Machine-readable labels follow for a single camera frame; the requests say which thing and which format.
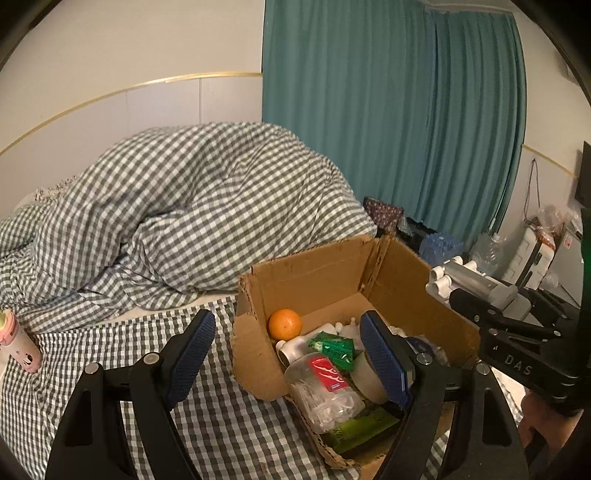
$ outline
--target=gray checkered blanket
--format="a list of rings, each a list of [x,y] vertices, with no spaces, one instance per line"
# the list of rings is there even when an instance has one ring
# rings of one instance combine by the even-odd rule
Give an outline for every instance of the gray checkered blanket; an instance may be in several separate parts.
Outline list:
[[[339,169],[267,124],[158,128],[0,221],[0,307],[30,333],[234,290],[250,265],[375,225]]]
[[[231,374],[233,297],[203,306],[216,317],[216,336],[187,399],[172,412],[204,480],[358,478],[355,469],[330,469],[291,403],[266,403],[240,388]],[[182,332],[200,307],[155,313],[126,322],[37,336],[43,367],[30,375],[14,361],[2,389],[0,434],[35,480],[43,479],[51,443],[70,394],[91,361],[105,368],[132,365]],[[515,404],[509,402],[512,411]],[[152,478],[130,403],[122,403],[129,449],[141,480]],[[437,478],[449,433],[431,448],[423,480]]]

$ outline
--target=white wall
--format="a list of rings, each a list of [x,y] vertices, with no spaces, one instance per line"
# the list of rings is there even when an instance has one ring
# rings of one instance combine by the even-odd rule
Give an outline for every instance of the white wall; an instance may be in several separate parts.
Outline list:
[[[0,219],[37,188],[79,174],[112,144],[147,128],[261,117],[260,75],[156,83],[90,103],[0,155]]]
[[[575,176],[580,168],[583,142],[591,141],[591,106],[579,85],[569,79],[566,63],[538,25],[521,11],[515,11],[514,15],[524,51],[527,78],[524,144],[529,148],[522,149],[515,186],[501,225],[501,234],[509,238],[519,236],[530,165],[534,158],[540,169],[542,206],[554,204],[564,213],[570,210],[580,212],[580,205],[573,198]],[[532,190],[527,213],[532,216],[536,212],[537,200]]]
[[[0,151],[63,111],[150,80],[260,72],[264,0],[62,0],[0,72]]]

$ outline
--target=pink bottle cap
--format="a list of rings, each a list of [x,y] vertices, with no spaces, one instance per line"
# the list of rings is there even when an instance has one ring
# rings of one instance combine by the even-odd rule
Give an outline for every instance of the pink bottle cap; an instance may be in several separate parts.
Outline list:
[[[0,312],[0,345],[8,345],[17,334],[17,320],[10,310]]]

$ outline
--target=cardboard box flap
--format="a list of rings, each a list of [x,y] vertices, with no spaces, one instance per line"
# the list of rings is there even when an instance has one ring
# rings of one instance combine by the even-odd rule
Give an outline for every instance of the cardboard box flap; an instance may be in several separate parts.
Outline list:
[[[379,239],[379,242],[374,245],[369,255],[361,283],[361,293],[363,293],[366,297],[374,287],[375,281],[378,278],[379,270],[382,267],[386,253],[388,253],[390,242],[393,240],[394,237],[391,237],[390,235],[382,236],[382,238]]]
[[[242,388],[265,401],[288,394],[277,355],[254,315],[245,313],[234,319],[230,344],[233,374]]]
[[[425,291],[431,267],[406,245],[391,239],[369,301],[385,320],[408,335],[425,335],[441,346],[452,365],[463,366],[478,351],[478,331]]]
[[[375,243],[361,235],[254,265],[252,276],[264,285],[259,320],[284,308],[303,316],[359,291]]]
[[[236,316],[250,313],[255,316],[259,324],[266,329],[267,319],[264,315],[261,299],[261,288],[256,277],[245,274],[238,278],[238,304]]]

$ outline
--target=electrical cable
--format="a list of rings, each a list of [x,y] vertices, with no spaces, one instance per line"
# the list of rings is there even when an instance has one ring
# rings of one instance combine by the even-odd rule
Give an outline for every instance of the electrical cable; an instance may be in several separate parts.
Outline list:
[[[527,212],[530,209],[531,178],[534,174],[534,166],[535,166],[535,188],[538,193],[538,210],[542,207],[541,202],[540,202],[540,178],[539,178],[538,161],[534,158],[531,161],[530,179],[527,182],[527,193],[525,194],[525,205],[523,206],[523,220],[525,222],[527,222]]]

